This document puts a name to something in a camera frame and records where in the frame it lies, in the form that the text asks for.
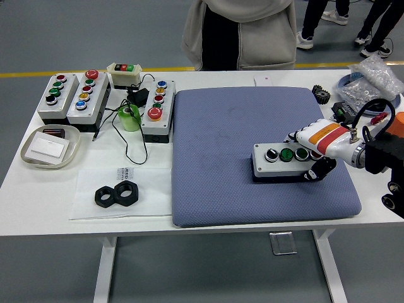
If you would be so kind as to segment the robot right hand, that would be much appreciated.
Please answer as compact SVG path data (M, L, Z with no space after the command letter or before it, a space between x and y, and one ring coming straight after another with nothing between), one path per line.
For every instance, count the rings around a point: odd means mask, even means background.
M319 119L294 133L289 133L285 141L299 143L310 152L321 155L310 169L302 173L303 181L323 179L336 167L338 158L352 167L365 167L364 141L353 139L346 127L327 119Z

